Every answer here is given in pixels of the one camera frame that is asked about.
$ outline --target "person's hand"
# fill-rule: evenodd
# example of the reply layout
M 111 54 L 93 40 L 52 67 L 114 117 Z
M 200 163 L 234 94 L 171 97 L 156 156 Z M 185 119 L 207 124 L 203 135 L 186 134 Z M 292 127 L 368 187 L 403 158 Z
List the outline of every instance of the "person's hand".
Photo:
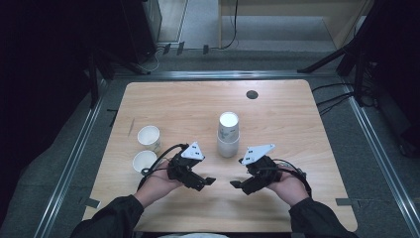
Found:
M 279 168 L 290 171 L 293 170 L 292 168 L 285 166 L 279 166 Z M 298 178 L 287 172 L 282 172 L 281 180 L 273 182 L 268 185 L 267 188 L 273 190 L 278 197 L 290 206 L 293 206 L 299 201 L 309 197 L 303 183 Z
M 167 165 L 168 162 L 163 162 L 158 166 L 158 169 L 165 169 Z M 182 186 L 180 181 L 167 177 L 167 170 L 159 170 L 148 177 L 134 197 L 146 208 L 180 186 Z

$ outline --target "human arm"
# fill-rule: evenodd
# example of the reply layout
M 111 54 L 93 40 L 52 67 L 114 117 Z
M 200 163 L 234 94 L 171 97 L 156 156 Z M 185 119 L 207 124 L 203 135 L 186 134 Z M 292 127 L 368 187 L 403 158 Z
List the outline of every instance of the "human arm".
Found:
M 307 237 L 357 237 L 346 230 L 334 211 L 327 205 L 309 197 L 303 183 L 293 175 L 283 172 L 279 182 L 267 188 L 291 206 L 291 229 Z
M 165 169 L 167 164 L 164 162 L 158 168 Z M 144 209 L 181 185 L 170 180 L 166 170 L 156 171 L 134 195 L 117 197 L 91 219 L 80 222 L 71 238 L 131 237 Z

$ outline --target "aluminum rail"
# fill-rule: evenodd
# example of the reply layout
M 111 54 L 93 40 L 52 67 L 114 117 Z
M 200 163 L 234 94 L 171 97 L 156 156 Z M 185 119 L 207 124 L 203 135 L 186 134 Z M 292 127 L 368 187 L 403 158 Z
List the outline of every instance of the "aluminum rail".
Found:
M 345 91 L 351 92 L 353 90 L 350 86 L 345 86 Z M 404 184 L 395 171 L 391 160 L 386 154 L 385 149 L 374 132 L 374 129 L 368 120 L 368 116 L 366 115 L 366 111 L 359 106 L 354 97 L 350 98 L 350 104 L 359 123 L 361 124 L 370 148 L 376 158 L 377 164 L 388 183 L 388 186 L 399 209 L 401 210 L 401 214 L 404 217 L 411 234 L 413 237 L 420 237 L 420 218 L 413 200 L 409 196 Z
M 102 95 L 98 98 L 96 105 L 90 109 L 86 120 L 82 126 L 82 129 L 77 137 L 77 140 L 74 144 L 74 147 L 71 151 L 71 154 L 65 164 L 64 170 L 59 178 L 59 181 L 49 199 L 47 208 L 44 212 L 43 218 L 41 219 L 40 224 L 38 225 L 37 231 L 34 237 L 45 238 L 49 237 L 53 223 L 55 222 L 56 216 L 61 207 L 62 201 L 64 200 L 65 194 L 68 191 L 68 187 L 73 178 L 74 172 L 77 169 L 77 164 L 79 162 L 80 156 L 83 152 L 86 141 L 92 131 L 93 124 L 98 116 L 99 110 L 103 101 L 103 94 L 105 94 L 108 89 L 108 83 L 102 79 L 101 84 L 99 85 Z
M 119 71 L 118 78 L 134 78 L 136 81 L 205 81 L 205 80 L 263 80 L 301 79 L 306 77 L 338 77 L 334 69 L 318 70 L 313 73 L 297 73 L 296 70 L 220 70 L 220 71 L 164 71 L 150 75 L 135 75 L 130 71 Z

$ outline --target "black cable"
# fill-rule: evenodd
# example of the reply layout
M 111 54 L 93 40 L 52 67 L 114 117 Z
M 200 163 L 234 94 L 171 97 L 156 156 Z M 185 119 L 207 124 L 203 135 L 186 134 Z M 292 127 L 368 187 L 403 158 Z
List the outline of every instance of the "black cable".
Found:
M 333 105 L 331 105 L 331 106 L 329 106 L 329 107 L 327 107 L 327 108 L 322 109 L 322 110 L 319 112 L 319 114 L 320 114 L 321 116 L 323 116 L 323 115 L 324 115 L 324 114 L 326 114 L 327 112 L 331 111 L 331 109 L 333 109 L 333 107 L 335 107 L 335 106 L 339 105 L 340 103 L 344 102 L 346 99 L 348 99 L 348 98 L 350 98 L 350 97 L 352 97 L 352 96 L 353 96 L 353 95 L 348 95 L 348 96 L 346 96 L 345 98 L 341 99 L 339 102 L 336 102 L 336 103 L 334 103 Z
M 308 195 L 310 197 L 312 197 L 312 188 L 309 185 L 308 180 L 306 180 L 306 177 L 303 176 L 301 173 L 299 173 L 298 171 L 290 171 L 290 170 L 285 170 L 285 169 L 277 169 L 277 171 L 278 172 L 286 172 L 286 173 L 289 173 L 289 174 L 295 176 L 297 179 L 299 179 L 303 183 L 303 185 L 305 186 L 305 190 L 308 193 Z
M 287 162 L 287 161 L 285 161 L 285 160 L 281 160 L 281 159 L 274 159 L 273 161 L 280 161 L 280 162 L 284 162 L 284 163 L 287 163 L 288 165 L 290 165 L 294 170 L 296 170 L 297 171 L 297 168 L 293 165 L 293 164 L 291 164 L 290 162 Z
M 330 98 L 330 99 L 327 99 L 327 100 L 325 100 L 325 101 L 318 102 L 316 105 L 317 105 L 317 106 L 320 106 L 320 105 L 325 104 L 325 103 L 327 103 L 327 102 L 331 102 L 331 101 L 334 101 L 334 100 L 340 99 L 341 97 L 344 97 L 344 96 L 348 97 L 348 96 L 353 96 L 353 95 L 354 95 L 354 93 L 353 93 L 353 92 L 343 93 L 343 94 L 341 94 L 341 95 L 335 96 L 335 97 Z
M 155 171 L 158 171 L 160 169 L 157 169 L 157 166 L 160 164 L 160 161 L 163 159 L 164 156 L 166 156 L 167 153 L 171 152 L 173 149 L 180 147 L 182 150 L 185 150 L 186 148 L 188 148 L 188 144 L 177 144 L 174 145 L 172 147 L 170 147 L 169 149 L 167 149 L 166 151 L 164 151 L 158 158 L 157 160 L 154 162 L 154 164 L 148 168 L 148 169 L 142 169 L 142 175 L 143 178 L 142 180 L 140 180 L 139 186 L 137 187 L 137 190 L 139 190 L 143 184 L 146 182 L 146 180 L 149 178 L 149 176 L 151 176 Z
M 338 86 L 338 85 L 350 85 L 350 86 L 353 86 L 354 84 L 353 83 L 347 83 L 347 82 L 327 84 L 327 85 L 322 85 L 322 86 L 315 87 L 314 89 L 312 89 L 312 92 L 314 92 L 314 91 L 316 91 L 318 89 L 321 89 L 321 88 L 331 87 L 331 86 Z
M 235 30 L 235 33 L 234 33 L 234 38 L 232 39 L 232 42 L 228 46 L 222 47 L 221 50 L 227 49 L 235 41 L 235 39 L 236 39 L 236 34 L 237 34 L 237 25 L 236 25 L 237 17 L 238 17 L 238 0 L 236 0 L 236 4 L 235 4 L 235 20 L 234 20 L 234 30 Z

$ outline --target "tape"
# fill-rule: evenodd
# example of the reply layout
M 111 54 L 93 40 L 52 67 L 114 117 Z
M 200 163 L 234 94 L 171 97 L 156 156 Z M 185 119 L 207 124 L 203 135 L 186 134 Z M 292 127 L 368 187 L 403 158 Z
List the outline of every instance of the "tape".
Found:
M 83 204 L 85 206 L 90 206 L 93 208 L 98 208 L 101 202 L 92 198 L 80 197 L 79 204 Z
M 170 50 L 170 44 L 167 44 L 166 46 L 164 46 L 163 54 L 164 55 L 168 54 L 169 50 Z
M 353 202 L 349 198 L 336 198 L 338 206 L 353 205 Z
M 209 45 L 204 45 L 203 55 L 207 55 L 208 53 L 209 53 Z
M 182 54 L 184 44 L 185 44 L 185 42 L 179 43 L 178 52 L 176 53 L 177 56 Z
M 305 234 L 303 233 L 291 233 L 290 238 L 305 238 Z

